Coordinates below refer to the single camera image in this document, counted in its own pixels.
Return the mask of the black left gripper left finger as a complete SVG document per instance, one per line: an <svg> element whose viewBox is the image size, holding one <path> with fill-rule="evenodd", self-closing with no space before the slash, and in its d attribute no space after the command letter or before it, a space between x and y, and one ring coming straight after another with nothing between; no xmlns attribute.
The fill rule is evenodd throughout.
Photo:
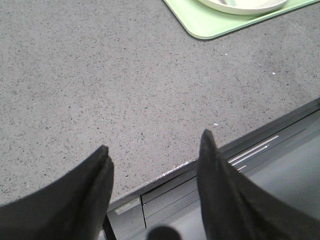
<svg viewBox="0 0 320 240"><path fill-rule="evenodd" d="M114 184L109 149L101 145L66 175L0 208L2 240L96 240Z"/></svg>

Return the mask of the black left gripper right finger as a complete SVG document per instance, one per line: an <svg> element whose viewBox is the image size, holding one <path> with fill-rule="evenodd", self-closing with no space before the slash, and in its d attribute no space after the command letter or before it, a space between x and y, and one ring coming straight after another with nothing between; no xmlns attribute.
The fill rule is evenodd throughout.
<svg viewBox="0 0 320 240"><path fill-rule="evenodd" d="M208 240L318 240L319 220L275 198L231 166L213 134L202 133L197 164Z"/></svg>

